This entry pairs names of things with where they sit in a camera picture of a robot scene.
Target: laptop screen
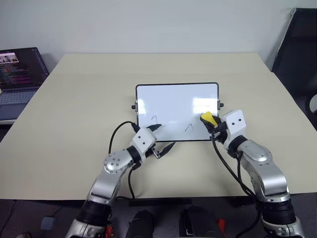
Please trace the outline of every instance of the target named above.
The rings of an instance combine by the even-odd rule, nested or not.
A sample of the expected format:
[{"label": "laptop screen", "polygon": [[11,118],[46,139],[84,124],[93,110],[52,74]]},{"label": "laptop screen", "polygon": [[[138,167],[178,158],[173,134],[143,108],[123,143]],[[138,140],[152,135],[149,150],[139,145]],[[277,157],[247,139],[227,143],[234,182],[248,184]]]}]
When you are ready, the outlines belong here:
[{"label": "laptop screen", "polygon": [[0,51],[0,89],[40,87],[49,72],[36,47]]}]

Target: beige table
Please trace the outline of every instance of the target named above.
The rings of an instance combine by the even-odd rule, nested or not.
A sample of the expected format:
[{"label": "beige table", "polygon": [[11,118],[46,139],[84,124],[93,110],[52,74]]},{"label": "beige table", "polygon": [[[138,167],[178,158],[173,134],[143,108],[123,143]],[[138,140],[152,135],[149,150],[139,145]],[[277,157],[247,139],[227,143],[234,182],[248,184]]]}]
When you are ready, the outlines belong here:
[{"label": "beige table", "polygon": [[[258,55],[69,54],[0,144],[0,198],[84,199],[113,130],[136,120],[137,84],[210,81],[219,83],[221,114],[243,110],[248,138],[269,148],[291,192],[316,192],[317,133]],[[123,127],[113,150],[132,136]],[[162,159],[148,158],[132,174],[132,186],[137,197],[243,195],[210,142],[179,142]],[[126,176],[120,194],[129,196]]]}]

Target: laptop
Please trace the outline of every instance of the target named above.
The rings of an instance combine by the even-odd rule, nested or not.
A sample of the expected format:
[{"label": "laptop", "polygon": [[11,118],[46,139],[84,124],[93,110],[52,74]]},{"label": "laptop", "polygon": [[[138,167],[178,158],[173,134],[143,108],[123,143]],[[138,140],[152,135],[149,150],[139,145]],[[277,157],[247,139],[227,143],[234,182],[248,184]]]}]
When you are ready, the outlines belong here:
[{"label": "laptop", "polygon": [[0,51],[0,120],[17,119],[49,72],[38,48]]}]

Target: yellow marker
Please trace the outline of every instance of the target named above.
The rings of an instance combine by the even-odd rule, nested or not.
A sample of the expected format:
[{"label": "yellow marker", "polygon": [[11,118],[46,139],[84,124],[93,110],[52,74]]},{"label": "yellow marker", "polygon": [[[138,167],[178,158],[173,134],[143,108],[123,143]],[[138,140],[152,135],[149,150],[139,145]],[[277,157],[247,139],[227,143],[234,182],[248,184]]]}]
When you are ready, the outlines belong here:
[{"label": "yellow marker", "polygon": [[202,119],[205,120],[205,121],[208,121],[210,122],[212,125],[214,126],[218,126],[217,122],[214,120],[211,112],[206,112],[204,114],[202,114]]}]

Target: laptop keyboard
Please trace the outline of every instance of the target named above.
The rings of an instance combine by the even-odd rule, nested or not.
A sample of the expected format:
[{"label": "laptop keyboard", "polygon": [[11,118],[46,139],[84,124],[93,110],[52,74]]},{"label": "laptop keyboard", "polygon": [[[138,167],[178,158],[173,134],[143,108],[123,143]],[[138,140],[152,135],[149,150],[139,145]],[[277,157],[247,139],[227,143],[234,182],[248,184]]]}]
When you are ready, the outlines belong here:
[{"label": "laptop keyboard", "polygon": [[12,93],[2,92],[0,94],[0,105],[28,103],[34,94],[35,94],[35,91],[12,92]]}]

